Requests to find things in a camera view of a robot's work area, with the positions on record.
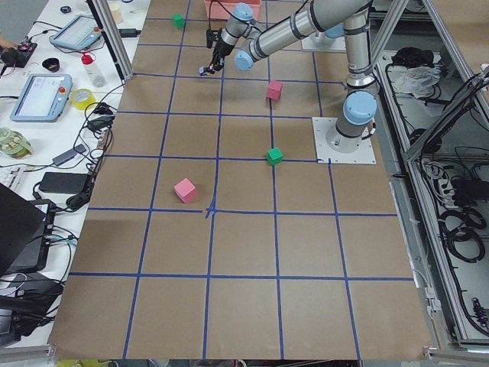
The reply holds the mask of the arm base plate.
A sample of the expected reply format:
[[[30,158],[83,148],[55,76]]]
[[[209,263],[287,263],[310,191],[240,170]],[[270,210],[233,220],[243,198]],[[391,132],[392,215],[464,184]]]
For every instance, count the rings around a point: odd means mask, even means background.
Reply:
[[[319,164],[376,164],[368,127],[357,138],[346,138],[336,129],[337,118],[312,117]]]
[[[309,36],[301,40],[302,49],[309,52],[340,53],[346,52],[345,38],[317,38]]]

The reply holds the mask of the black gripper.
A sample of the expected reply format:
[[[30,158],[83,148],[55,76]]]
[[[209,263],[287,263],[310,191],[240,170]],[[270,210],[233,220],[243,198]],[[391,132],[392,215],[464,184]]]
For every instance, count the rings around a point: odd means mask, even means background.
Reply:
[[[217,42],[212,53],[212,59],[209,64],[210,72],[218,72],[225,65],[225,58],[234,50],[234,46],[225,42]]]

